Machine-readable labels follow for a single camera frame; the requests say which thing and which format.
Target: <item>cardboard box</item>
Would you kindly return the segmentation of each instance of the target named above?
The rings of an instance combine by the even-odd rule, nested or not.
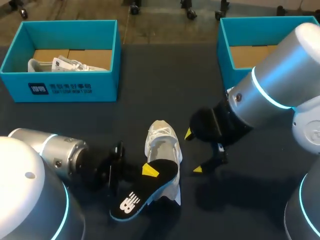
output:
[[[31,58],[52,62],[60,55],[107,71],[27,72]],[[23,21],[0,75],[15,102],[114,102],[120,62],[116,20]]]
[[[302,23],[319,25],[313,16],[222,18],[218,30],[217,57],[224,88],[237,85]]]
[[[110,70],[112,50],[37,49],[33,58],[39,62],[52,62],[54,58],[59,56],[89,66]]]
[[[54,58],[58,58],[60,55],[68,58],[69,49],[37,49],[33,58],[39,62],[52,62]]]
[[[231,54],[236,69],[253,68],[261,63],[269,54],[277,48],[269,46],[231,46]]]

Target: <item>floor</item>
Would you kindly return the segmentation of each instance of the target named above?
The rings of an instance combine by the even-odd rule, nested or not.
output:
[[[124,44],[210,43],[215,41],[218,0],[194,0],[198,17],[189,20],[180,0],[142,0],[139,15],[129,14],[123,0],[23,0],[28,21],[114,20]],[[231,4],[228,17],[274,16],[274,8]],[[0,6],[0,46],[10,45],[22,18],[8,4]]]

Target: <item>white sneaker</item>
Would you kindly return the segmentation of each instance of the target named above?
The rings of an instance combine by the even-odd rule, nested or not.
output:
[[[76,60],[70,60],[64,56],[54,58],[52,72],[81,72],[81,71],[107,71],[104,68],[88,66]]]
[[[180,149],[179,141],[174,129],[165,121],[157,120],[155,121],[151,127],[149,128],[148,135],[146,137],[145,146],[144,146],[144,154],[148,158],[147,162],[150,162],[151,155],[151,146],[154,146],[156,142],[160,141],[163,138],[168,138],[172,140],[174,144],[174,153],[175,153],[175,162],[178,165],[178,174],[172,183],[167,186],[163,192],[161,192],[158,196],[156,196],[153,200],[158,200],[162,196],[166,196],[172,201],[176,201],[179,205],[181,205],[180,198],[180,163],[183,159],[182,152]]]
[[[37,61],[30,59],[28,61],[28,73],[34,72],[51,72],[52,62]]]
[[[28,73],[34,72],[79,72],[79,71],[106,71],[104,68],[88,66],[76,60],[70,60],[64,56],[54,58],[52,62],[42,62],[30,59]]]

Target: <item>metal screw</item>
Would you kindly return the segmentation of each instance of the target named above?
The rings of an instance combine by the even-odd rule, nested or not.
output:
[[[61,168],[61,166],[62,166],[62,163],[61,163],[61,161],[56,161],[55,163],[54,163],[54,166],[58,169],[58,168]]]
[[[238,93],[236,96],[235,96],[235,100],[237,102],[240,102],[242,100],[242,94],[241,93]]]

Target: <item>blue box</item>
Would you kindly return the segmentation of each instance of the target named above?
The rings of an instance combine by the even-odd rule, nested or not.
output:
[[[252,68],[236,68],[230,47],[278,45],[302,23],[318,24],[313,16],[271,16],[222,18],[219,24],[217,56],[223,85],[237,85]]]
[[[27,72],[38,49],[112,50],[109,71]],[[116,20],[22,22],[0,76],[15,102],[114,102],[117,100],[121,39]],[[54,91],[52,86],[76,86]]]

